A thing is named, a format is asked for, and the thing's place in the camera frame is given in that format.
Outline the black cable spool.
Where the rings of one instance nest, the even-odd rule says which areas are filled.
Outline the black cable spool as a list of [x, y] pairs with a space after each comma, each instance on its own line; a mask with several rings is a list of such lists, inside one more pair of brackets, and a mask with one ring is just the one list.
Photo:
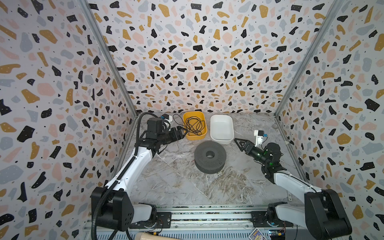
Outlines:
[[205, 141], [195, 149], [194, 158], [198, 170], [205, 174], [216, 174], [224, 168], [227, 153], [219, 143]]

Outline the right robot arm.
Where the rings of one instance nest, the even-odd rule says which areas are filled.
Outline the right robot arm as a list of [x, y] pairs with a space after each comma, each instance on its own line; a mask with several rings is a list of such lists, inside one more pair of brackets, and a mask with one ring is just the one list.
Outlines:
[[268, 143], [261, 149], [249, 140], [235, 138], [234, 141], [241, 152], [261, 164], [267, 180], [284, 188], [303, 203], [301, 207], [286, 202], [269, 204], [265, 214], [269, 225], [278, 221], [289, 222], [307, 229], [316, 240], [330, 240], [352, 233], [352, 225], [338, 193], [313, 186], [289, 173], [280, 164], [283, 154], [278, 144]]

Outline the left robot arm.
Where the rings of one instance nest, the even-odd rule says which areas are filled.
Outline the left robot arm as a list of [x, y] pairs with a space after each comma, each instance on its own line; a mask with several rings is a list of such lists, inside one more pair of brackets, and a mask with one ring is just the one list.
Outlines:
[[93, 240], [98, 238], [98, 227], [113, 230], [110, 239], [118, 232], [126, 233], [131, 239], [132, 226], [151, 229], [159, 225], [157, 207], [144, 203], [134, 205], [129, 194], [146, 165], [169, 144], [184, 139], [188, 130], [184, 126], [172, 127], [173, 118], [168, 114], [159, 117], [148, 113], [148, 116], [147, 129], [136, 130], [135, 147], [129, 159], [104, 187], [95, 188], [91, 194]]

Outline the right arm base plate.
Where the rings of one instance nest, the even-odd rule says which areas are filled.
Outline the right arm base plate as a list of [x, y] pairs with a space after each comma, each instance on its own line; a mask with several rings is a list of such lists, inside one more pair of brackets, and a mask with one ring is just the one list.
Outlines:
[[252, 211], [251, 222], [254, 228], [293, 227], [294, 224], [281, 220], [268, 220], [266, 211]]

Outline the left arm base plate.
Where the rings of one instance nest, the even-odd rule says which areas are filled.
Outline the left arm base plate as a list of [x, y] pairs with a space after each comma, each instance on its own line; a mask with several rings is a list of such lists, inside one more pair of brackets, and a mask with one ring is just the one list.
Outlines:
[[169, 229], [171, 227], [171, 220], [171, 212], [157, 212], [155, 216], [151, 216], [147, 221], [131, 224], [130, 229], [144, 229], [146, 231], [152, 229]]

